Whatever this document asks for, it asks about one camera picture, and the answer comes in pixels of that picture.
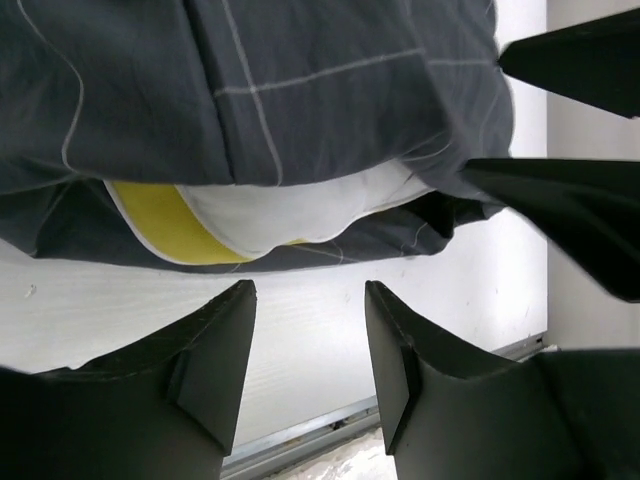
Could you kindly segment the cream yellow pillow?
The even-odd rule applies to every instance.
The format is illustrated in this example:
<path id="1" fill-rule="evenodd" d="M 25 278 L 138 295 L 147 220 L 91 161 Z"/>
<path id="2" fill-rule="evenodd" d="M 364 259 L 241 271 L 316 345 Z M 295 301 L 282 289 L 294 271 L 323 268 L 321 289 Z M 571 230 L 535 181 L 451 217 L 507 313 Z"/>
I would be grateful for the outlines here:
<path id="1" fill-rule="evenodd" d="M 106 189 L 151 253 L 186 266 L 248 263 L 277 247 L 331 241 L 356 221 L 432 190 L 398 160 L 297 186 L 113 181 Z"/>

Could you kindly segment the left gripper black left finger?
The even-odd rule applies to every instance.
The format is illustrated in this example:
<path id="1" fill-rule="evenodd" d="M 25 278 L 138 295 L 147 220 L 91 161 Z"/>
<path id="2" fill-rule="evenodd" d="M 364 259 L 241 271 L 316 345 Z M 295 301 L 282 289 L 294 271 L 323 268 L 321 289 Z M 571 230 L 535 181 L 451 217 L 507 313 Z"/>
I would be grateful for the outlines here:
<path id="1" fill-rule="evenodd" d="M 5 479 L 216 479 L 231 453 L 257 307 L 242 280 L 79 369 L 1 372 Z"/>

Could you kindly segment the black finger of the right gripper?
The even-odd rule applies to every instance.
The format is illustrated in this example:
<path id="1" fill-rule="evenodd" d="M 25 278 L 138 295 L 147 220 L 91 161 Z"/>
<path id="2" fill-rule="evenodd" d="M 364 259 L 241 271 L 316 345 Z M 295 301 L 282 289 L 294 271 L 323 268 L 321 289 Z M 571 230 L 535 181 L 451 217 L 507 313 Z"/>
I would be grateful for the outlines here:
<path id="1" fill-rule="evenodd" d="M 474 159 L 462 177 L 528 218 L 614 297 L 639 301 L 639 164 Z"/>
<path id="2" fill-rule="evenodd" d="M 625 117 L 639 116 L 639 11 L 514 41 L 498 64 L 515 79 Z"/>

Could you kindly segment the dark grey checked pillowcase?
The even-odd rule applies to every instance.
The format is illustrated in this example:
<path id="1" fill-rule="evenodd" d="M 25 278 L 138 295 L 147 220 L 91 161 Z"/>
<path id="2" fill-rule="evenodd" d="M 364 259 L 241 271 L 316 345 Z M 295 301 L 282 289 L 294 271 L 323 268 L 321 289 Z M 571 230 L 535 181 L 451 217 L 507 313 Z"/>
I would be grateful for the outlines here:
<path id="1" fill-rule="evenodd" d="M 460 175 L 509 153 L 495 33 L 491 1 L 5 1 L 1 237 L 37 259 L 198 273 L 437 254 L 501 209 Z M 159 258 L 106 189 L 297 186 L 390 160 L 431 192 L 242 264 Z"/>

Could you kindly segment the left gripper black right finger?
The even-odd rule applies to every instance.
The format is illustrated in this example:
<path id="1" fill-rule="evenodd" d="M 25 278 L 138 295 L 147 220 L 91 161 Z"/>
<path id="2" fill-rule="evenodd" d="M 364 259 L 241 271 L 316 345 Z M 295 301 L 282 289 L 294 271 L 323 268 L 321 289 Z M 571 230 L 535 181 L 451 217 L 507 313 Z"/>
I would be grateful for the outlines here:
<path id="1" fill-rule="evenodd" d="M 639 353 L 513 361 L 411 310 L 383 283 L 365 316 L 385 448 L 401 479 L 635 479 Z"/>

